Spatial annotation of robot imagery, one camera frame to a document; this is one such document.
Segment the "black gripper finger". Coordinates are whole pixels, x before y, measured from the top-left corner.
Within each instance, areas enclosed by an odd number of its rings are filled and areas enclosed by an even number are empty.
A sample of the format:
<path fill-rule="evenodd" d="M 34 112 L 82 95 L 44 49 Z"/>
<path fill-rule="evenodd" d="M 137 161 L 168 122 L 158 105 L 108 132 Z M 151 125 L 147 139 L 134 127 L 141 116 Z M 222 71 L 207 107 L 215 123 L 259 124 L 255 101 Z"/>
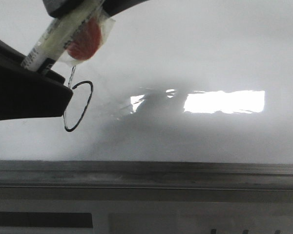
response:
<path fill-rule="evenodd" d="M 91 12 L 102 7 L 110 16 L 114 16 L 146 0 L 43 0 L 49 16 L 60 18 L 70 12 L 84 9 Z"/>
<path fill-rule="evenodd" d="M 0 120 L 62 116 L 73 96 L 64 77 L 26 70 L 24 58 L 0 40 Z"/>

